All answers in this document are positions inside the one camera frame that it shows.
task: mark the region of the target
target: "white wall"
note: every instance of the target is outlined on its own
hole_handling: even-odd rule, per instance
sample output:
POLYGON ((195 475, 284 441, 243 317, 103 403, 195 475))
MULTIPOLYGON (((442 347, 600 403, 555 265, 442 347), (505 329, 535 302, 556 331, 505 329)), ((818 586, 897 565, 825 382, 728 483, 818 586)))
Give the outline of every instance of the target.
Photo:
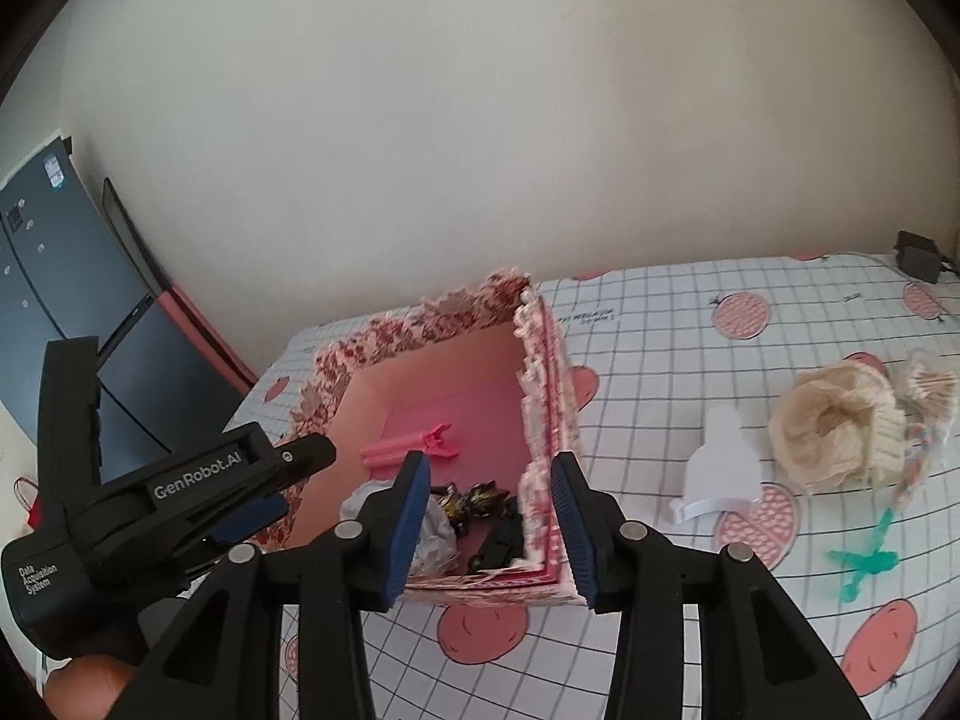
POLYGON ((75 0, 61 127, 262 368, 518 264, 952 244, 952 74, 902 0, 75 0))

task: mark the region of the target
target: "refrigerator door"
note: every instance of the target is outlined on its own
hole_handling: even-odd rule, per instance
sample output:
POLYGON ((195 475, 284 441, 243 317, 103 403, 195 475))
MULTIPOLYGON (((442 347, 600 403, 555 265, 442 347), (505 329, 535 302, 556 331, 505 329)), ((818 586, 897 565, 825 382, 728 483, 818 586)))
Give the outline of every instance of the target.
POLYGON ((100 390, 100 481, 142 469, 169 453, 140 427, 116 402, 110 392, 100 390))
POLYGON ((100 369, 100 379, 171 452, 224 429, 243 395, 154 303, 100 369))
POLYGON ((35 443, 43 355, 60 338, 0 235, 0 401, 35 443))
POLYGON ((102 346, 146 295, 59 138, 0 191, 0 215, 27 279, 66 338, 97 336, 102 346))

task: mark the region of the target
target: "bed sheet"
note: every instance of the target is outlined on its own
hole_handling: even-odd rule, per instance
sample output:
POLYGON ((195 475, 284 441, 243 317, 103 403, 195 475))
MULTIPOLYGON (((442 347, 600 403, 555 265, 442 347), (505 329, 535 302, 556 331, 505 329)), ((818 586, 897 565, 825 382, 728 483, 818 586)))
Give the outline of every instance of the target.
MULTIPOLYGON (((865 255, 651 266, 544 282, 539 290, 565 327, 571 363, 598 376, 596 396, 580 411, 590 483, 616 495, 627 517, 700 549, 716 549, 716 515, 676 526, 667 503, 680 494, 683 463, 702 442, 706 408, 724 401, 736 405, 745 437, 763 459, 765 480, 781 484, 766 424, 776 396, 799 371, 857 352, 875 355, 890 370, 913 348, 960 354, 960 283, 950 275, 937 285, 911 286, 880 258, 865 255), (731 300, 743 293, 749 296, 731 300)), ((256 420, 274 442, 281 440, 317 350, 365 320, 297 334, 232 425, 256 420)), ((899 552, 901 564, 867 580, 851 604, 839 601, 845 575, 827 551, 864 547, 889 491, 848 484, 835 493, 790 496, 796 501, 792 538, 779 545, 784 556, 773 573, 851 670, 851 681, 865 692, 864 704, 877 720, 920 717, 957 662, 959 449, 954 437, 944 467, 891 528, 887 544, 899 552), (855 635, 858 645, 851 647, 855 635), (904 640, 910 642, 905 659, 890 656, 880 666, 858 662, 864 653, 891 651, 891 642, 904 640)), ((602 717, 616 615, 598 617, 566 605, 531 608, 522 611, 522 619, 504 614, 495 625, 486 618, 474 621, 500 630, 511 644, 501 653, 490 637, 479 642, 457 634, 470 627, 464 614, 472 613, 408 603, 387 614, 365 615, 379 717, 602 717), (484 653, 490 655, 486 661, 484 653)), ((700 716, 696 608, 687 608, 685 618, 688 720, 700 716)), ((284 720, 296 716, 296 681, 290 676, 296 674, 296 608, 285 611, 285 623, 284 720)))

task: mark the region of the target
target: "pink clip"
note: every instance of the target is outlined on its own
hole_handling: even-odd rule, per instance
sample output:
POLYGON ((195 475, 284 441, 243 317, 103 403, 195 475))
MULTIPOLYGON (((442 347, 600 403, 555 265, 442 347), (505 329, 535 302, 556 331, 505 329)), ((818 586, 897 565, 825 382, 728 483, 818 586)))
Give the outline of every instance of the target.
POLYGON ((368 469, 399 466, 410 451, 421 451, 431 458, 453 460, 460 453, 443 441, 443 433, 449 429, 450 423, 440 424, 433 430, 408 433, 406 436, 397 436, 395 439, 369 443, 360 448, 360 457, 363 458, 363 465, 368 469))

